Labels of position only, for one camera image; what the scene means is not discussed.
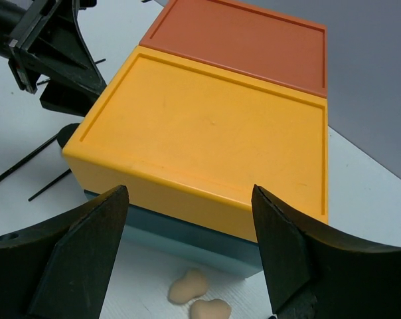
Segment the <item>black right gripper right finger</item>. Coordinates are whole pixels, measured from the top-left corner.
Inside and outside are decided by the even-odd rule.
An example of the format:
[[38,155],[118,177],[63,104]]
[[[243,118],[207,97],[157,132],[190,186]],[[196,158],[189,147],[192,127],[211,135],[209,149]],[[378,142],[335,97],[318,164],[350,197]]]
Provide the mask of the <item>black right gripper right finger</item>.
[[252,213],[274,318],[401,318],[401,247],[330,227],[260,186]]

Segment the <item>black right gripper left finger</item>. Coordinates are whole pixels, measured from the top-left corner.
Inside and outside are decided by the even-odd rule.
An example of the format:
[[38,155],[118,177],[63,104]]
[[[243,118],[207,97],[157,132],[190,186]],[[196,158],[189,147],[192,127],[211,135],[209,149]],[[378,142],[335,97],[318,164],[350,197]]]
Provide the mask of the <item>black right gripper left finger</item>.
[[129,195],[119,185],[0,236],[0,318],[99,318]]

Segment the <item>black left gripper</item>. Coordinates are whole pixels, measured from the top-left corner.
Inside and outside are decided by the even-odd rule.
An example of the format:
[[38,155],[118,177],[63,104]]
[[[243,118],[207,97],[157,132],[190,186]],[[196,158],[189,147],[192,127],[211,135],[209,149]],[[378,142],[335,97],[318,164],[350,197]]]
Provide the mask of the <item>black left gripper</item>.
[[33,1],[9,35],[9,66],[21,90],[37,91],[50,78],[40,102],[55,112],[85,116],[106,82],[78,26],[80,10],[96,1]]

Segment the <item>beige makeup sponge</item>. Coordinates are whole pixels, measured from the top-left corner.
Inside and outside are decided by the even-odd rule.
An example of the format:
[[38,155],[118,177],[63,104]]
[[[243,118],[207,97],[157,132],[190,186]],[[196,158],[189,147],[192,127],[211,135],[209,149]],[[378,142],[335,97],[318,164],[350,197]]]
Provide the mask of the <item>beige makeup sponge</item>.
[[221,299],[197,300],[190,308],[191,319],[229,319],[232,307]]
[[190,268],[172,283],[167,298],[173,304],[186,304],[192,299],[204,296],[208,288],[209,283],[205,274],[197,268]]

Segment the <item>long black makeup pencil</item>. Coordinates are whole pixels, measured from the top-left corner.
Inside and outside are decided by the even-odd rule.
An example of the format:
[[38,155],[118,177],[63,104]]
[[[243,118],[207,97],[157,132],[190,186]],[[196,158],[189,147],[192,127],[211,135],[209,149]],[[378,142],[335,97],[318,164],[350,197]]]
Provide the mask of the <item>long black makeup pencil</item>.
[[20,159],[16,164],[11,166],[9,169],[0,174],[0,183],[9,177],[12,173],[15,173],[18,169],[22,168],[25,164],[29,163],[35,156],[40,154],[43,150],[45,150],[49,145],[51,145],[55,140],[57,140],[58,134],[53,135],[53,137],[49,138],[31,153],[26,155],[24,158]]

